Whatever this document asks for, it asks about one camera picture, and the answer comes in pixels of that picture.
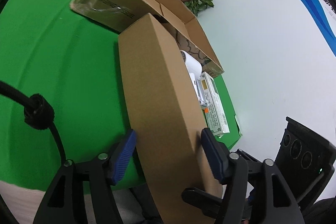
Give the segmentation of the white green medicine box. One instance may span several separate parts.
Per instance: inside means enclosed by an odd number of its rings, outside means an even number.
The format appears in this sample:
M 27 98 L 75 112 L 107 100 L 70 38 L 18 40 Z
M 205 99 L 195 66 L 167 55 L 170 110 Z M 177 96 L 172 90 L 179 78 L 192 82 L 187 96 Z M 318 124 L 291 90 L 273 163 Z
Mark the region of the white green medicine box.
M 214 79 L 207 72 L 203 72 L 200 82 L 207 101 L 205 116 L 208 128 L 214 136 L 228 134 L 230 130 L 227 118 Z

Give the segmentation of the long brown cardboard box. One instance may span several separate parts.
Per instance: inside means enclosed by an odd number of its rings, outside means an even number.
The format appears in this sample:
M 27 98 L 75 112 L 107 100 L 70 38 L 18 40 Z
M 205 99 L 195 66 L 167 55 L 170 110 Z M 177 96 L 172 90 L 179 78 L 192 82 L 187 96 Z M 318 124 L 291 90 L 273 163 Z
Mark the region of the long brown cardboard box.
M 200 143 L 206 121 L 175 39 L 147 14 L 119 35 L 118 49 L 127 114 L 162 220 L 213 223 L 181 198 L 186 188 L 216 197 L 223 188 Z

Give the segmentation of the white folding phone stand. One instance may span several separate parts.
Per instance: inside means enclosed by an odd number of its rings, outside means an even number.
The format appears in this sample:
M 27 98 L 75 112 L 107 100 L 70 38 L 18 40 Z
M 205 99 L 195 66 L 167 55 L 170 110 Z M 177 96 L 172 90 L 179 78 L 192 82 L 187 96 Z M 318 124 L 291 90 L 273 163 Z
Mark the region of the white folding phone stand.
M 189 73 L 191 82 L 193 84 L 195 93 L 197 95 L 199 104 L 201 109 L 205 110 L 206 108 L 208 108 L 208 101 L 205 98 L 205 94 L 203 91 L 203 88 L 201 86 L 201 80 L 200 79 L 196 79 L 195 75 L 193 73 Z

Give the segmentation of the white handheld hair dryer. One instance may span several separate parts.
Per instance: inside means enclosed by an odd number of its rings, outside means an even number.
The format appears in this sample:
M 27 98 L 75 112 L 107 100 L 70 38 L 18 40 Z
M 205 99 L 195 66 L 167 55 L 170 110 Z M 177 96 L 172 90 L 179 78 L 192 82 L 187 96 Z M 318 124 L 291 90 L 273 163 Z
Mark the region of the white handheld hair dryer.
M 189 53 L 180 50 L 183 61 L 187 67 L 189 73 L 193 73 L 195 78 L 198 79 L 202 74 L 202 65 L 201 63 L 193 58 Z

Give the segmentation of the green table cloth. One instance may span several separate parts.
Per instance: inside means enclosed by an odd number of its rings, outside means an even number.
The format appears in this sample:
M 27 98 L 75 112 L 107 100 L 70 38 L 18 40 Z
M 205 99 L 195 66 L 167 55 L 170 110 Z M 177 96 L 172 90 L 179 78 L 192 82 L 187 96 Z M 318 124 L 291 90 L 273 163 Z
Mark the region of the green table cloth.
M 122 32 L 72 11 L 71 1 L 7 2 L 1 12 L 1 80 L 45 98 L 67 159 L 80 163 L 107 152 L 134 129 L 122 85 Z M 117 189 L 147 183 L 137 141 Z

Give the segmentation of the large open cardboard tray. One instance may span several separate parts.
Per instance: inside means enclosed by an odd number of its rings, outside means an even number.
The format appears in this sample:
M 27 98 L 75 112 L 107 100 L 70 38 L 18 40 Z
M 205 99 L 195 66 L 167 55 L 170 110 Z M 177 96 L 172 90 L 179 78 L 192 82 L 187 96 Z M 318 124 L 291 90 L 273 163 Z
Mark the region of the large open cardboard tray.
M 224 72 L 197 17 L 181 0 L 72 0 L 70 9 L 119 33 L 151 14 L 210 76 Z

